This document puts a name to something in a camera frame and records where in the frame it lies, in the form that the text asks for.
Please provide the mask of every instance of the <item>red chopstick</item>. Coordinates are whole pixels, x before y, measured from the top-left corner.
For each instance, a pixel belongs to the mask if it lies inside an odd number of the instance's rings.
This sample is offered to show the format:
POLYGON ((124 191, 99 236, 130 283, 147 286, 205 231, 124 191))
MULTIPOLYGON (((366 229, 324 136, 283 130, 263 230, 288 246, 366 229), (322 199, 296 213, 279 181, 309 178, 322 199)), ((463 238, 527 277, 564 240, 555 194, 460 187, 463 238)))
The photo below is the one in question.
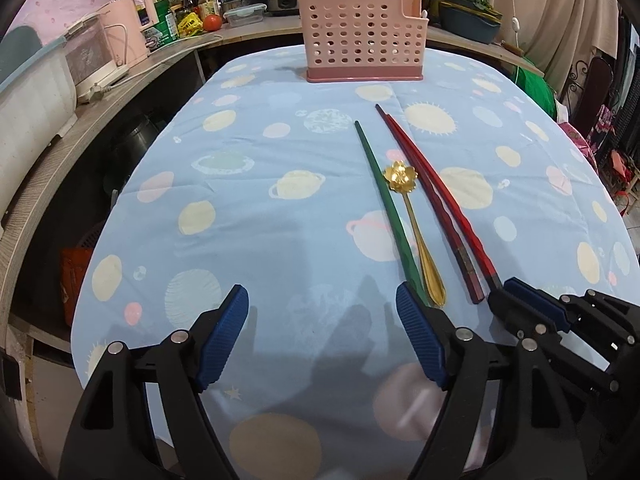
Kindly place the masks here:
POLYGON ((482 271, 482 275, 488 283, 489 288, 491 290, 502 288, 502 282, 500 281, 500 277, 498 277, 498 273, 495 270, 494 264, 492 264, 491 259, 484 251, 482 242, 474 233, 469 220, 466 219, 466 217, 460 210, 460 206, 456 202, 456 199, 453 198, 453 195, 449 192, 447 186, 444 185, 438 173, 433 169, 431 164, 429 164, 429 161, 424 157, 422 152, 404 132, 404 130, 400 127, 396 120, 391 115, 386 114, 386 116, 388 117, 389 122, 392 125, 391 133, 394 134, 394 137, 398 140, 402 148, 405 150, 407 156, 409 156, 409 154, 413 156, 414 160, 411 162, 416 168, 418 168, 418 178, 420 179, 420 182, 423 181, 423 179, 420 178, 420 174, 425 173, 428 179, 440 193, 441 197, 444 199, 444 202, 451 211, 457 224, 460 226, 462 234, 466 238, 466 241, 469 243, 469 247, 471 248, 471 251, 474 254, 476 260, 478 261, 478 265, 480 267, 480 270, 482 271))
POLYGON ((405 144, 402 141, 402 137, 396 135, 394 129, 395 125, 392 123, 391 116, 384 113, 380 105, 376 105, 376 110, 380 116, 384 119, 386 125, 389 127, 391 132, 394 134, 394 137, 398 140, 400 147, 405 152, 407 158, 409 159, 409 163, 418 170, 418 180, 422 184, 422 188, 426 193, 429 202, 431 202, 431 206, 438 217, 438 221, 444 230, 444 234, 449 241, 449 245, 453 250, 453 254, 456 257, 456 261, 458 262, 458 267, 462 272, 462 278, 465 280, 466 290, 469 292, 469 296, 471 297, 471 301, 474 304, 480 303, 484 300, 484 292, 482 291, 482 285, 480 285, 480 280, 478 280, 478 275, 476 274, 476 269, 474 268, 474 264, 469 257, 468 252, 466 251, 466 247, 462 242, 462 238, 456 231, 453 226, 453 222, 451 221, 451 217, 449 213, 447 213, 446 209, 442 205, 442 200, 440 196, 436 193, 436 190, 433 189, 433 184, 426 177, 427 171, 424 168, 422 161, 415 155, 414 148, 410 145, 405 144))

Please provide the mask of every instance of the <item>blue gripper pad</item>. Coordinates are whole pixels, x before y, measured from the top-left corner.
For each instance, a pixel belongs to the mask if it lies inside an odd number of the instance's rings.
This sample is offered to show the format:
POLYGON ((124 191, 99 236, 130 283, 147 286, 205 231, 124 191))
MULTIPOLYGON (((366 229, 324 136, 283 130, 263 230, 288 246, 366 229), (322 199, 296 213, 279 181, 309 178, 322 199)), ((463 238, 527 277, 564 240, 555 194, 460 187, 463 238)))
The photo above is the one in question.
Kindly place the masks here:
POLYGON ((424 374, 443 388, 449 379, 444 348, 404 283, 396 290, 396 309, 424 374))
POLYGON ((249 294, 240 286, 202 346, 196 382, 203 390, 220 378, 248 313, 249 294))
POLYGON ((566 333, 571 331, 571 324, 566 318, 564 308, 555 304, 549 300, 549 298, 545 298, 532 286, 527 285, 517 278, 510 278, 504 282, 504 290, 547 316, 554 322, 556 330, 561 330, 566 333))

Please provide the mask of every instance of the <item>beige curtain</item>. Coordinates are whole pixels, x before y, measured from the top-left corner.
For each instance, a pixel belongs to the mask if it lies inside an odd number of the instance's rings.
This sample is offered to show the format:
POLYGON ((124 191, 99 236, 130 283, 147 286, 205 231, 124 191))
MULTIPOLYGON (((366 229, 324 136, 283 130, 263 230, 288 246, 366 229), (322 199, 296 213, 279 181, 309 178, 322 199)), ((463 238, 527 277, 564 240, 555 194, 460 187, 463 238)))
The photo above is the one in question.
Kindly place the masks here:
POLYGON ((515 44, 511 19, 520 22, 518 40, 526 56, 558 93, 575 61, 589 62, 596 49, 616 57, 616 0, 490 0, 504 15, 501 39, 515 44))

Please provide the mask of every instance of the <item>green chopstick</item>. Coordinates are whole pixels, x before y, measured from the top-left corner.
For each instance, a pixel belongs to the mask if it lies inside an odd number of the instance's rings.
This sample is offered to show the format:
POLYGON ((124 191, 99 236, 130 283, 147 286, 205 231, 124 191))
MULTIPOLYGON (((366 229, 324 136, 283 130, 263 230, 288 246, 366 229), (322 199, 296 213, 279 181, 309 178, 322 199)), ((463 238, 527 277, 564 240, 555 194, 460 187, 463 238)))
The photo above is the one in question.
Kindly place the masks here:
POLYGON ((424 290, 424 286, 422 285, 422 281, 420 280, 420 273, 418 272, 418 267, 415 265, 414 255, 411 252, 411 247, 409 247, 409 242, 404 234, 404 228, 400 222, 398 210, 396 210, 394 200, 391 198, 391 192, 386 184, 386 180, 380 171, 380 167, 376 162, 376 157, 371 151, 371 146, 369 146, 369 141, 367 141, 367 137, 365 136, 360 123, 355 121, 355 126, 358 131, 362 147, 364 148, 364 152, 367 155, 367 160, 369 161, 373 177, 378 185, 380 198, 382 199, 382 203, 385 205, 386 216, 389 219, 391 232, 394 234, 394 239, 396 240, 396 246, 398 247, 398 253, 400 254, 400 261, 402 263, 402 270, 404 270, 404 276, 414 288, 423 303, 426 306, 433 306, 433 301, 428 297, 424 290))

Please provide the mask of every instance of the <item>red tomato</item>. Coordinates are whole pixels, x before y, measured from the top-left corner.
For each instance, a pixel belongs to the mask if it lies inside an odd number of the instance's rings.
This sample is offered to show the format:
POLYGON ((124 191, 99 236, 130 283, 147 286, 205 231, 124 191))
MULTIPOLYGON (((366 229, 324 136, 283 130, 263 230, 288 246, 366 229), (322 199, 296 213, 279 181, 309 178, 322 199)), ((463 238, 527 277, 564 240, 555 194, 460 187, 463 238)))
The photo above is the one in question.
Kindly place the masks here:
POLYGON ((222 18, 217 14, 210 14, 207 16, 202 22, 202 28, 207 32, 213 32, 214 30, 219 30, 222 27, 222 18))

